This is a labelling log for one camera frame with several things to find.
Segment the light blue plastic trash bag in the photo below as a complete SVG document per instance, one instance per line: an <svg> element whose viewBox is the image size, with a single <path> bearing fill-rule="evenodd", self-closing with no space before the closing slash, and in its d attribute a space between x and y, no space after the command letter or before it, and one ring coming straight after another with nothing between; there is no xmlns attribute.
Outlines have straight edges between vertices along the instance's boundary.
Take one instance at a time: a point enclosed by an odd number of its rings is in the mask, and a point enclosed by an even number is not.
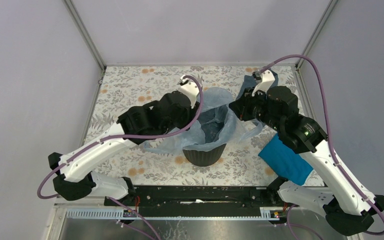
<svg viewBox="0 0 384 240"><path fill-rule="evenodd" d="M233 102L231 92L220 87L211 87L203 92L203 108L197 121L175 136L162 138L153 146L143 144L147 152L177 155L181 151L208 152L229 142L241 142L258 135L263 124L257 120L241 121L229 108Z"/></svg>

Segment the black plastic trash bin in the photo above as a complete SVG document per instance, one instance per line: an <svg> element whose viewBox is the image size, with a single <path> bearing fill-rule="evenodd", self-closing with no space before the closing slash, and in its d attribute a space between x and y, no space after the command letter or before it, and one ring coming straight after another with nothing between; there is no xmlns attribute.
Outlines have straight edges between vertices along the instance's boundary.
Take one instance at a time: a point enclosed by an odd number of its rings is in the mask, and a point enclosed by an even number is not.
<svg viewBox="0 0 384 240"><path fill-rule="evenodd" d="M204 143L195 143L192 147L183 148L186 159L193 165L198 167L208 167L215 164L221 157L226 148L226 143L214 146L220 137L220 132L225 126L226 117L220 119L200 122L200 129L204 133Z"/></svg>

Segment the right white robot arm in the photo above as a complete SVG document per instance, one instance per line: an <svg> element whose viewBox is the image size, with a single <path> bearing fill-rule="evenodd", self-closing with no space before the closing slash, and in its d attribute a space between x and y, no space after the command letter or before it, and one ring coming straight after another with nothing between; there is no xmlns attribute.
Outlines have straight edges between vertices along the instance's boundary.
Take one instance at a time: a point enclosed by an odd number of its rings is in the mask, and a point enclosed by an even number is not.
<svg viewBox="0 0 384 240"><path fill-rule="evenodd" d="M267 201L273 206L295 204L321 217L338 233L367 233L374 215L384 210L384 196L366 189L329 148L328 135L312 118L299 113L298 97L286 86L268 91L246 88L229 108L241 121L257 120L277 132L279 140L303 158L323 179L330 194L278 177L269 186Z"/></svg>

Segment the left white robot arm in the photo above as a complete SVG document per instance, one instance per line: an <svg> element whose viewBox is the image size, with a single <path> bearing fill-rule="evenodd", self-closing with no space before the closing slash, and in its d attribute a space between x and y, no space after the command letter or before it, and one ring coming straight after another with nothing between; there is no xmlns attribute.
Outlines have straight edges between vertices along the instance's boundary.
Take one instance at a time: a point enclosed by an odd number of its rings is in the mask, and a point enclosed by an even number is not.
<svg viewBox="0 0 384 240"><path fill-rule="evenodd" d="M133 106L121 114L101 135L67 154L48 156L57 196L67 201L85 197L109 197L128 206L135 200L135 189L128 177L113 178L94 169L125 150L147 140L171 137L187 131L197 120L202 95L176 90L142 106Z"/></svg>

